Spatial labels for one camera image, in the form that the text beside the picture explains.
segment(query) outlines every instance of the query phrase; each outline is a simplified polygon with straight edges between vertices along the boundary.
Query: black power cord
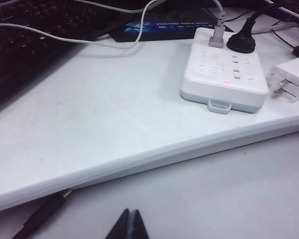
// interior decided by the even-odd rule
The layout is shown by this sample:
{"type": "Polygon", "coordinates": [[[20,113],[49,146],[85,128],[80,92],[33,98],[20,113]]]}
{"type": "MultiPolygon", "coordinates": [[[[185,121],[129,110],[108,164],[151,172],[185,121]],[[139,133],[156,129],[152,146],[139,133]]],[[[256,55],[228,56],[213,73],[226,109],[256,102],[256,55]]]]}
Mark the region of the black power cord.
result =
{"type": "Polygon", "coordinates": [[[34,234],[53,214],[65,203],[72,190],[52,195],[31,217],[23,224],[23,228],[12,239],[26,239],[34,234]]]}
{"type": "MultiPolygon", "coordinates": [[[[215,18],[215,19],[218,19],[208,8],[206,8],[205,7],[205,10],[213,17],[213,18],[215,18]]],[[[242,16],[244,16],[244,15],[246,15],[246,14],[248,14],[248,13],[250,13],[250,12],[252,12],[253,10],[248,10],[247,12],[244,12],[244,13],[242,13],[242,14],[240,14],[239,16],[237,16],[237,17],[234,17],[234,18],[231,18],[231,19],[228,19],[228,20],[225,20],[225,22],[229,22],[229,21],[234,21],[234,20],[237,20],[238,18],[240,18],[240,17],[242,17],[242,16]]]]}
{"type": "Polygon", "coordinates": [[[254,24],[256,23],[256,18],[260,15],[277,9],[279,7],[292,7],[299,12],[299,3],[293,1],[281,1],[273,3],[263,9],[255,12],[250,18],[248,18],[242,27],[242,29],[237,33],[232,35],[227,41],[227,47],[233,51],[241,53],[252,53],[255,50],[256,42],[252,37],[251,31],[254,24]]]}
{"type": "Polygon", "coordinates": [[[291,48],[295,48],[293,45],[291,45],[289,42],[287,42],[286,40],[284,40],[281,36],[279,36],[274,30],[271,30],[271,33],[273,35],[275,35],[280,41],[282,41],[283,43],[285,43],[286,45],[288,45],[291,48]]]}
{"type": "Polygon", "coordinates": [[[276,26],[278,23],[280,23],[282,20],[276,21],[272,26],[276,26]]]}

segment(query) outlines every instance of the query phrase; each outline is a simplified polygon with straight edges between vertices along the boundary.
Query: black cable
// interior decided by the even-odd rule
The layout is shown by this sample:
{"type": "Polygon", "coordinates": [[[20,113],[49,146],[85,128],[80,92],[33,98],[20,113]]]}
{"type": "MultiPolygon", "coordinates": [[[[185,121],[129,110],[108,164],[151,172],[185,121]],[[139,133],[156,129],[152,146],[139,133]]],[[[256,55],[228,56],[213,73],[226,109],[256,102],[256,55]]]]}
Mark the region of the black cable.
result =
{"type": "Polygon", "coordinates": [[[262,14],[267,13],[268,11],[277,9],[279,7],[292,7],[294,9],[296,9],[299,12],[299,3],[290,3],[290,2],[275,2],[273,4],[270,4],[266,7],[264,7],[263,9],[255,12],[250,18],[249,18],[249,22],[254,22],[256,20],[257,17],[259,17],[262,14]]]}
{"type": "Polygon", "coordinates": [[[289,22],[290,21],[290,17],[291,17],[291,14],[288,14],[284,19],[275,22],[274,24],[272,24],[272,26],[276,26],[281,21],[284,21],[284,22],[287,21],[287,22],[289,22]]]}
{"type": "Polygon", "coordinates": [[[279,20],[277,22],[275,22],[274,24],[272,24],[272,26],[276,26],[279,22],[281,22],[282,20],[279,20]]]}
{"type": "Polygon", "coordinates": [[[238,19],[238,18],[242,17],[243,15],[246,15],[246,14],[248,14],[248,13],[252,12],[252,11],[253,11],[253,10],[249,10],[249,11],[247,11],[247,12],[244,12],[244,13],[240,14],[240,15],[239,15],[239,16],[237,16],[237,17],[234,17],[234,18],[231,18],[231,19],[225,20],[225,22],[234,21],[234,20],[236,20],[236,19],[238,19]]]}
{"type": "MultiPolygon", "coordinates": [[[[218,19],[218,18],[217,18],[217,17],[216,17],[216,16],[215,16],[209,9],[208,9],[208,8],[205,7],[205,10],[206,10],[206,11],[207,11],[213,18],[218,19]]],[[[246,14],[250,13],[251,11],[253,11],[253,10],[248,10],[247,12],[244,12],[243,14],[240,14],[240,15],[237,16],[237,17],[234,17],[234,18],[225,20],[225,22],[234,21],[234,20],[236,20],[236,19],[242,17],[243,15],[246,15],[246,14]]]]}
{"type": "Polygon", "coordinates": [[[34,234],[66,201],[72,192],[68,189],[63,194],[56,193],[51,196],[31,217],[23,224],[23,228],[12,239],[26,239],[34,234]]]}
{"type": "Polygon", "coordinates": [[[289,42],[287,42],[286,40],[284,40],[281,36],[279,36],[274,30],[271,30],[272,34],[274,34],[280,41],[282,41],[283,43],[285,43],[286,45],[288,45],[291,48],[295,48],[293,45],[291,45],[289,42]]]}

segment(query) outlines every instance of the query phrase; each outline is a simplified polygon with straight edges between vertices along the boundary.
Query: keyboard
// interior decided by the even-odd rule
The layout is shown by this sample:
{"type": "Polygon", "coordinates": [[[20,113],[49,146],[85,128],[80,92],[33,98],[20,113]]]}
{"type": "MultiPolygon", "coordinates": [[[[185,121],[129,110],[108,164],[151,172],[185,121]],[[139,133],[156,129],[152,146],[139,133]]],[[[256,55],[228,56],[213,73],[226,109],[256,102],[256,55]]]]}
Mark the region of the keyboard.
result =
{"type": "MultiPolygon", "coordinates": [[[[17,1],[0,8],[0,23],[85,40],[95,40],[130,19],[125,13],[72,0],[17,1]]],[[[20,28],[0,27],[0,105],[79,46],[20,28]]]]}

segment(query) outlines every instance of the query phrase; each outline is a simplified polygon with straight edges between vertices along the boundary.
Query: desk surface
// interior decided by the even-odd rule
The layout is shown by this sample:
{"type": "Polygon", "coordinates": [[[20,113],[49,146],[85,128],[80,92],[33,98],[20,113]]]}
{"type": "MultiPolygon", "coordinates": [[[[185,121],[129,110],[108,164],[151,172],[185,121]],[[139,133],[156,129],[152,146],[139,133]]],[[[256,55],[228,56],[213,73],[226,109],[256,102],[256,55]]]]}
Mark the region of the desk surface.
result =
{"type": "MultiPolygon", "coordinates": [[[[0,239],[42,202],[0,212],[0,239]]],[[[33,239],[104,239],[125,208],[152,239],[299,239],[299,132],[74,191],[33,239]]]]}
{"type": "MultiPolygon", "coordinates": [[[[262,16],[255,27],[273,22],[262,16]]],[[[242,24],[228,25],[236,30],[242,24]]],[[[297,35],[299,44],[299,29],[284,34],[297,35]]],[[[293,59],[271,34],[255,39],[264,72],[293,59]]],[[[3,109],[0,210],[89,181],[299,130],[299,101],[291,105],[268,98],[257,114],[232,111],[224,116],[182,99],[179,86],[190,47],[191,40],[142,42],[128,51],[87,46],[3,109]],[[263,127],[261,137],[244,139],[246,129],[250,136],[255,125],[263,127]],[[282,125],[290,131],[265,134],[282,125]],[[232,140],[231,130],[241,141],[213,148],[217,139],[232,140]],[[204,145],[209,148],[185,155],[204,145]],[[172,159],[158,162],[168,157],[172,159]]]]}

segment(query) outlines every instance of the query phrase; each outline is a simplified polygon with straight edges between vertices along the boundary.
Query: electrical outlet socket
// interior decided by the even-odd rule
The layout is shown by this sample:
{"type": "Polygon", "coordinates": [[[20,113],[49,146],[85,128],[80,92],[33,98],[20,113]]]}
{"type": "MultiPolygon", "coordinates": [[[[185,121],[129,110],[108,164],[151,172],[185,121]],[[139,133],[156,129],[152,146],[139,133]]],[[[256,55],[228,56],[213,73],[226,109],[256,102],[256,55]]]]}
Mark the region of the electrical outlet socket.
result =
{"type": "MultiPolygon", "coordinates": [[[[269,92],[256,51],[239,53],[208,46],[212,29],[198,28],[181,84],[181,96],[207,104],[210,111],[257,112],[269,92]]],[[[224,32],[224,42],[233,33],[224,32]]]]}

